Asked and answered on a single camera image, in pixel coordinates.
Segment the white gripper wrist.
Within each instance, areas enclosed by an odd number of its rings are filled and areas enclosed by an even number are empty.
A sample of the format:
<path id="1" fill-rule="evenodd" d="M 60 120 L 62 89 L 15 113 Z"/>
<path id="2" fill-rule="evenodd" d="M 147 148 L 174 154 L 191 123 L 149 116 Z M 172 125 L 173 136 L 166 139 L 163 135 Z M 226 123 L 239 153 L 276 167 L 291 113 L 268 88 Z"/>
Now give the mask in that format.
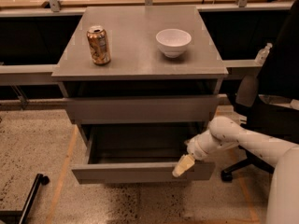
<path id="1" fill-rule="evenodd" d="M 215 147 L 213 137 L 209 133 L 198 134 L 195 137 L 187 140 L 185 144 L 187 146 L 187 152 L 189 154 L 182 155 L 179 159 L 172 172 L 172 175 L 174 177 L 180 177 L 186 171 L 192 168 L 195 165 L 195 160 L 204 160 Z"/>

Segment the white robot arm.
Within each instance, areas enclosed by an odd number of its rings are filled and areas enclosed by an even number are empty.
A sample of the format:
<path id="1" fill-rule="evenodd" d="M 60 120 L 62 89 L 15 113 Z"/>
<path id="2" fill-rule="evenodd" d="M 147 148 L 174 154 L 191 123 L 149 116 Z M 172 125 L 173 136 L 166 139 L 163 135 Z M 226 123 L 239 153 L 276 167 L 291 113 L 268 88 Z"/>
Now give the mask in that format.
<path id="1" fill-rule="evenodd" d="M 247 130 L 218 116 L 205 132 L 187 142 L 187 153 L 172 175 L 179 177 L 208 154 L 235 146 L 242 146 L 274 168 L 265 224 L 299 224 L 299 145 L 295 143 Z"/>

